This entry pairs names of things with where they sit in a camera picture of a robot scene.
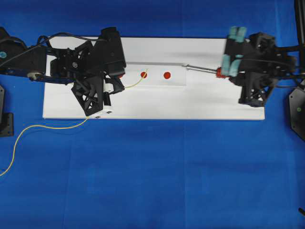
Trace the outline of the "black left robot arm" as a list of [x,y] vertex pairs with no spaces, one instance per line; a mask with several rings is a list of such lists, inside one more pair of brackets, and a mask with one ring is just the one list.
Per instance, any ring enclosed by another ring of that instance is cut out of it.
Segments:
[[110,107],[110,96],[125,89],[120,80],[126,61],[119,32],[109,27],[97,39],[77,36],[84,43],[74,49],[54,48],[50,40],[63,35],[68,33],[41,35],[36,45],[28,47],[1,28],[0,73],[44,83],[72,83],[71,91],[86,116]]

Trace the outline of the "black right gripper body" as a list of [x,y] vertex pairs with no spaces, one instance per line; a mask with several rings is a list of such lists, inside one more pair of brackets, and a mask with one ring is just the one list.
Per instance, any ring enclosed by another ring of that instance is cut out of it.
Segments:
[[255,33],[245,38],[244,56],[239,65],[238,75],[229,81],[241,87],[239,104],[251,107],[264,107],[273,90],[275,80],[269,58],[275,52],[275,37],[265,33]]

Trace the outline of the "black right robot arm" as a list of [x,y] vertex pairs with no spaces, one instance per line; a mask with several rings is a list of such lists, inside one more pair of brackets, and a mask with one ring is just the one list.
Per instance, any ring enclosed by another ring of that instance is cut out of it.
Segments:
[[229,35],[216,75],[241,87],[239,104],[264,107],[280,80],[301,78],[295,74],[296,58],[289,55],[298,50],[299,46],[277,47],[275,37],[261,32],[248,38]]

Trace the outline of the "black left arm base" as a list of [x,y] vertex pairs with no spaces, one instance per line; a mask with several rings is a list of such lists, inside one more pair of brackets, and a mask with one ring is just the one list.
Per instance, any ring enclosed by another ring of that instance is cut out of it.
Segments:
[[4,112],[5,89],[0,86],[0,136],[14,135],[13,113]]

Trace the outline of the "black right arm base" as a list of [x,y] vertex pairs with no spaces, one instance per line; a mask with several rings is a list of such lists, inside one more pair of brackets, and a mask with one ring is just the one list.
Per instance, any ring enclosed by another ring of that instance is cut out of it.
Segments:
[[294,89],[288,96],[290,109],[290,127],[305,140],[305,90]]

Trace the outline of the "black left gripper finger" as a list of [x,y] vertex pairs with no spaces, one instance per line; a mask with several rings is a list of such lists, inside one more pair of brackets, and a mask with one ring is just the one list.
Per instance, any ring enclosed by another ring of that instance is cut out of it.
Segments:
[[102,96],[103,106],[111,106],[110,95],[108,92],[104,92]]

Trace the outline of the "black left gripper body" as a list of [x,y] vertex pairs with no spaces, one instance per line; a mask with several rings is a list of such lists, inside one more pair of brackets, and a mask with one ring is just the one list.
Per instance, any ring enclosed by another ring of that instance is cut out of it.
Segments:
[[92,74],[87,71],[87,59],[94,44],[85,42],[74,50],[56,49],[56,59],[51,61],[50,74],[65,83],[73,83],[71,89],[86,116],[103,110],[102,96],[124,91],[120,78],[111,78],[105,72]]

